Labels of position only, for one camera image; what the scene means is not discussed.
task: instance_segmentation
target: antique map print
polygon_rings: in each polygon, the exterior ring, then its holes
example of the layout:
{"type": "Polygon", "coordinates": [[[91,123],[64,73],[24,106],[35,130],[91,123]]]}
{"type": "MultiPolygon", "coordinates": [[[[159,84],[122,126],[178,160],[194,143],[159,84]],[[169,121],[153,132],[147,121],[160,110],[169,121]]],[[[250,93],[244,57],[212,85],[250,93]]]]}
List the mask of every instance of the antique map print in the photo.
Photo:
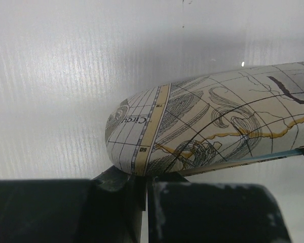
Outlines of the antique map print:
{"type": "Polygon", "coordinates": [[[120,170],[159,175],[304,147],[304,62],[173,82],[124,100],[108,118],[120,170]]]}

